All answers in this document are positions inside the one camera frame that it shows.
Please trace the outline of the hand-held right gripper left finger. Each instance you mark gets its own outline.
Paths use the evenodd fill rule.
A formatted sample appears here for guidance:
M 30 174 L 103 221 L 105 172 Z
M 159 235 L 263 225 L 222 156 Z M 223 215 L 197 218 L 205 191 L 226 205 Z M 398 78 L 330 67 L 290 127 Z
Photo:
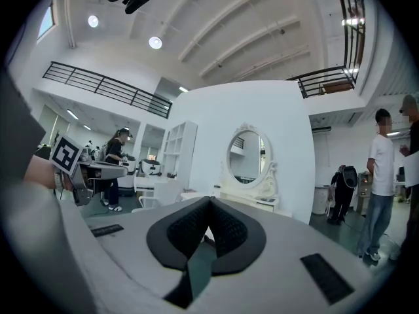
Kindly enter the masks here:
M 181 272 L 163 267 L 146 240 L 156 221 L 196 201 L 88 220 L 72 201 L 60 202 L 65 234 L 94 304 L 91 313 L 211 313 L 207 299 L 187 309 L 164 300 Z

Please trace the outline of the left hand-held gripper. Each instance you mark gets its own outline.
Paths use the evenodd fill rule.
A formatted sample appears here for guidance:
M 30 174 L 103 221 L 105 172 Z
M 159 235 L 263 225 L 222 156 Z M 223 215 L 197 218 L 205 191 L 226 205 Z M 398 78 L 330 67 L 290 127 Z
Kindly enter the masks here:
M 54 166 L 54 182 L 58 190 L 71 185 L 76 205 L 90 203 L 92 198 L 111 187 L 115 179 L 125 177 L 128 169 L 107 162 L 96 162 L 86 153 L 86 149 L 66 135 L 59 136 L 50 154 Z

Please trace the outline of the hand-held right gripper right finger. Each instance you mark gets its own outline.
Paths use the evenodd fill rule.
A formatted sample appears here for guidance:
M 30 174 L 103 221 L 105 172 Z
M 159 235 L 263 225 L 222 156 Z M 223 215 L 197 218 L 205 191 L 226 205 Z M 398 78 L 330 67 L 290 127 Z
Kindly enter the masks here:
M 299 220 L 223 203 L 257 220 L 266 245 L 243 272 L 212 277 L 196 299 L 197 313 L 356 313 L 365 303 L 373 276 L 352 253 Z M 354 291 L 329 304 L 301 262 L 311 254 L 320 254 Z

